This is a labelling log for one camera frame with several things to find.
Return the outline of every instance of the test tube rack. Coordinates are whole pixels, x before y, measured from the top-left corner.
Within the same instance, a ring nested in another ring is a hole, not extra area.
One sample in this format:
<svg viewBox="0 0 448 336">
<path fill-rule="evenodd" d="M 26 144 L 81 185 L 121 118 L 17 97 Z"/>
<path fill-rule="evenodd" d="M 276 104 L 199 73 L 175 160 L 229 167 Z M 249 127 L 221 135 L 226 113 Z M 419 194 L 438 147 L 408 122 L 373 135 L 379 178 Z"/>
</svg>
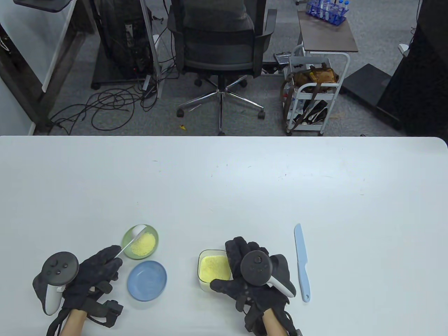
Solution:
<svg viewBox="0 0 448 336">
<path fill-rule="evenodd" d="M 310 0 L 306 5 L 308 15 L 335 26 L 339 26 L 345 21 L 345 14 L 348 11 L 344 6 L 333 3 L 332 0 Z"/>
</svg>

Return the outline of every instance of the white plastic knife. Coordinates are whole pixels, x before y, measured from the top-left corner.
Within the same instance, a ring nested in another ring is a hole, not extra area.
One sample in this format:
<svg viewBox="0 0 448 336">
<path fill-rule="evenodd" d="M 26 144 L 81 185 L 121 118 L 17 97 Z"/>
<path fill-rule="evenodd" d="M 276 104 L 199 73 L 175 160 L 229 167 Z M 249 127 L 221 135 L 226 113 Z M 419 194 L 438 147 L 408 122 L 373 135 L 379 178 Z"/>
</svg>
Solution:
<svg viewBox="0 0 448 336">
<path fill-rule="evenodd" d="M 302 300 L 304 302 L 310 302 L 310 282 L 305 269 L 308 257 L 306 256 L 305 240 L 303 239 L 302 226 L 300 224 L 297 224 L 294 228 L 294 237 L 296 238 L 297 264 L 299 268 L 299 283 L 300 290 L 302 291 Z"/>
</svg>

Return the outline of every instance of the black glove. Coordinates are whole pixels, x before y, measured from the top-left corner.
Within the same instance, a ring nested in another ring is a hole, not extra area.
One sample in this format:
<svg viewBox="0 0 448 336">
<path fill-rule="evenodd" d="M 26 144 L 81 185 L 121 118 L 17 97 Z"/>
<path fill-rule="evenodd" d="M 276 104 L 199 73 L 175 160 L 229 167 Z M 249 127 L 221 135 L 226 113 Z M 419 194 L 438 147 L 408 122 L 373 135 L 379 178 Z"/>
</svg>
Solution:
<svg viewBox="0 0 448 336">
<path fill-rule="evenodd" d="M 82 310 L 87 297 L 97 301 L 103 293 L 110 293 L 109 282 L 118 279 L 117 271 L 123 264 L 120 258 L 115 258 L 120 251 L 120 246 L 112 245 L 82 262 L 78 275 L 62 294 L 65 299 L 62 309 Z M 90 291 L 91 287 L 96 287 L 94 292 Z"/>
<path fill-rule="evenodd" d="M 249 332 L 253 332 L 257 336 L 266 336 L 262 317 L 265 311 L 272 309 L 289 335 L 296 335 L 292 320 L 284 310 L 286 304 L 289 304 L 289 299 L 274 287 L 253 286 L 247 283 L 241 274 L 241 261 L 246 254 L 250 251 L 262 251 L 269 255 L 268 251 L 255 242 L 246 243 L 242 237 L 236 237 L 226 242 L 225 248 L 233 280 L 215 279 L 210 283 L 210 288 L 235 299 L 237 301 L 236 309 L 240 312 L 243 311 L 244 305 L 250 306 L 244 319 Z"/>
</svg>

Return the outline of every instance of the metal cart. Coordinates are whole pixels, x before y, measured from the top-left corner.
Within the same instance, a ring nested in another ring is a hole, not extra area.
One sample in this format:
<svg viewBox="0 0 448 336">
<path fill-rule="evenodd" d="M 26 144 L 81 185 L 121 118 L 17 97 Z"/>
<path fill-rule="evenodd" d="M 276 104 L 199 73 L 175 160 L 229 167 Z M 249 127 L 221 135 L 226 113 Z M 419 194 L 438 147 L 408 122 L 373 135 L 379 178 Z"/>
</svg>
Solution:
<svg viewBox="0 0 448 336">
<path fill-rule="evenodd" d="M 327 116 L 325 117 L 325 120 L 320 121 L 316 124 L 309 125 L 304 122 L 303 125 L 296 125 L 296 127 L 294 127 L 295 120 L 304 112 L 306 101 L 312 99 L 313 94 L 305 92 L 304 89 L 308 87 L 315 87 L 317 84 L 308 83 L 302 85 L 299 88 L 294 87 L 293 101 L 286 118 L 287 135 L 291 135 L 292 131 L 317 131 L 319 132 L 319 136 L 323 135 L 350 64 L 350 56 L 346 52 L 306 52 L 303 44 L 299 44 L 291 53 L 291 57 L 289 58 L 289 67 L 286 67 L 283 70 L 285 78 L 290 73 L 300 71 L 299 69 L 304 69 L 304 66 L 306 67 L 306 69 L 309 69 L 311 65 L 315 65 L 316 67 L 318 67 L 321 66 L 322 63 L 325 63 L 328 67 L 331 67 L 330 59 L 327 57 L 327 55 L 344 56 L 346 59 L 344 71 L 340 75 L 339 81 L 337 83 L 322 83 L 322 87 L 329 88 L 328 93 L 319 93 L 316 95 L 315 101 L 312 103 L 312 106 L 306 108 L 307 113 L 303 119 L 306 119 L 308 117 L 309 113 L 321 100 L 330 102 Z"/>
</svg>

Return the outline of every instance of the green bowl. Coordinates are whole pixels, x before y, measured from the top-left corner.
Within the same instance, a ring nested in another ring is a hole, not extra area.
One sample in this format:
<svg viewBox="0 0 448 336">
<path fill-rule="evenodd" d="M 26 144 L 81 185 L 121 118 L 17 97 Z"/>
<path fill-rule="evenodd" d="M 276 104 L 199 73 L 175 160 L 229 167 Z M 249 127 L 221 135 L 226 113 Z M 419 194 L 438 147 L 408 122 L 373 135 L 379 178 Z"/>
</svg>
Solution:
<svg viewBox="0 0 448 336">
<path fill-rule="evenodd" d="M 129 246 L 127 249 L 125 249 L 124 254 L 127 255 L 129 258 L 134 259 L 134 260 L 140 260 L 140 259 L 144 259 L 149 257 L 151 254 L 154 253 L 154 251 L 157 249 L 157 246 L 159 246 L 159 235 L 157 233 L 157 231 L 155 230 L 155 228 L 153 228 L 150 225 L 146 225 L 146 229 L 145 229 L 145 233 L 152 233 L 155 237 L 155 246 L 152 249 L 152 251 L 146 255 L 136 255 L 134 253 L 132 253 L 131 250 L 131 246 Z M 121 247 L 125 247 L 126 245 L 129 244 L 129 242 L 132 240 L 132 229 L 135 228 L 135 226 L 131 227 L 128 232 L 125 233 L 125 236 L 123 237 L 123 240 L 121 241 Z"/>
</svg>

